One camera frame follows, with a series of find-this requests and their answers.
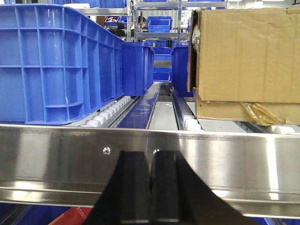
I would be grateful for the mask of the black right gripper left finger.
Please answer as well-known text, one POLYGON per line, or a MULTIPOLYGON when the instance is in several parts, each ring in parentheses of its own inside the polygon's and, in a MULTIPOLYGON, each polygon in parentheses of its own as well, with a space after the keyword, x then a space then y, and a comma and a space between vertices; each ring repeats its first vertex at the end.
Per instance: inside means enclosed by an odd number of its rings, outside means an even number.
POLYGON ((149 225, 150 174, 142 151, 121 151, 85 225, 149 225))

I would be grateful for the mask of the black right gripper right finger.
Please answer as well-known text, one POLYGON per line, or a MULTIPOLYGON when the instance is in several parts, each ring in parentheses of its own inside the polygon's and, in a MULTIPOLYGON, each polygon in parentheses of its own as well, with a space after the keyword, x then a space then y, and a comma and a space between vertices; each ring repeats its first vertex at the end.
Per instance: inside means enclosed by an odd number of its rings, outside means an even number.
POLYGON ((152 224, 255 225, 218 197, 180 151, 158 151, 151 167, 152 224))

